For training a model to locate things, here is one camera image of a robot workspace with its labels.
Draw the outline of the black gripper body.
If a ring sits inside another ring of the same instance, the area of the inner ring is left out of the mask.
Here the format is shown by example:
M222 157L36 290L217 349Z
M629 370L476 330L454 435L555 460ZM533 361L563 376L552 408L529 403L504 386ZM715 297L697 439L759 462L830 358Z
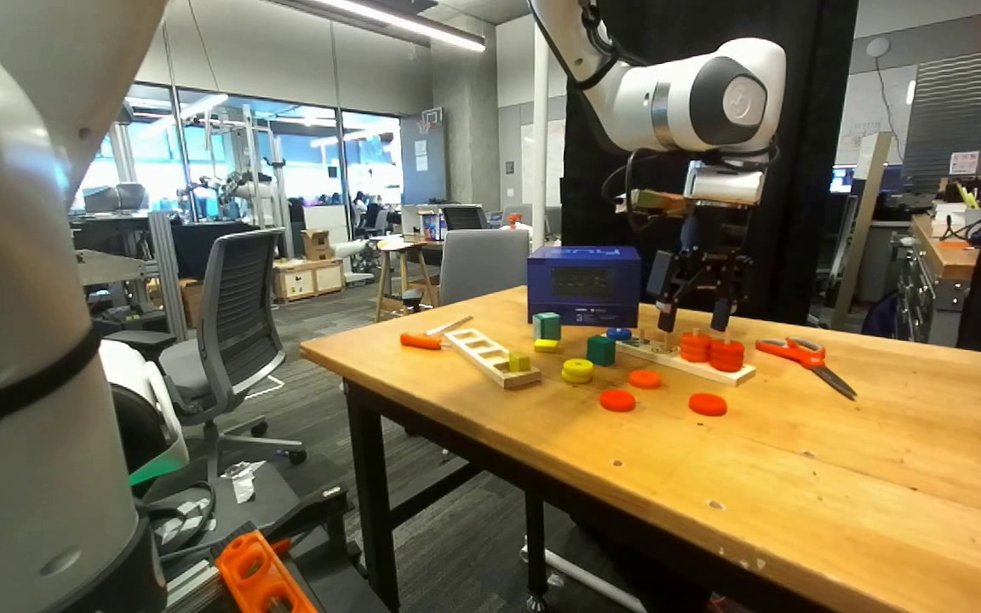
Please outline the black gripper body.
M682 223L677 290L734 297L754 265L746 208L697 208Z

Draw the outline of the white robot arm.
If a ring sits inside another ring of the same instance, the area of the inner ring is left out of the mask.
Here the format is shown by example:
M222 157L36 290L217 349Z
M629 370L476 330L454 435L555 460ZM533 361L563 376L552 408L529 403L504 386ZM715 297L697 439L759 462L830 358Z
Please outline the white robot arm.
M763 200L781 134L788 51L765 39L733 39L707 55L629 65L600 0L529 8L606 143L628 153L628 218L682 218L682 249L657 251L649 265L657 328L672 330L682 297L707 285L713 330L726 330L750 265L739 232Z

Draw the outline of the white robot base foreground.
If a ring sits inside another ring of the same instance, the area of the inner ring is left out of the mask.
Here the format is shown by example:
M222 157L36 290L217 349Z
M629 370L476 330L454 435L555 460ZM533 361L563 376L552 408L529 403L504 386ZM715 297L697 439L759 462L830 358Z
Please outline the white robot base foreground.
M69 206L168 0L0 0L0 613L162 601Z

